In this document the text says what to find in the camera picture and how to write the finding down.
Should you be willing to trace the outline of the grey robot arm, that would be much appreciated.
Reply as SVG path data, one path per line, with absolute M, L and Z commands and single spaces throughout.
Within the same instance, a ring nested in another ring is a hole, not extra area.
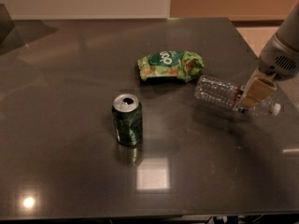
M 296 4 L 263 47 L 239 104 L 253 108 L 277 90 L 277 81 L 294 78 L 298 72 L 299 4 Z

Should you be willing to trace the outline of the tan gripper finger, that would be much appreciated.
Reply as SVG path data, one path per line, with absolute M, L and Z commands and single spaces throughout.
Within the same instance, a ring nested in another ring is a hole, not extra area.
M 256 69 L 245 86 L 239 104 L 253 108 L 277 90 L 275 74 L 267 75 Z

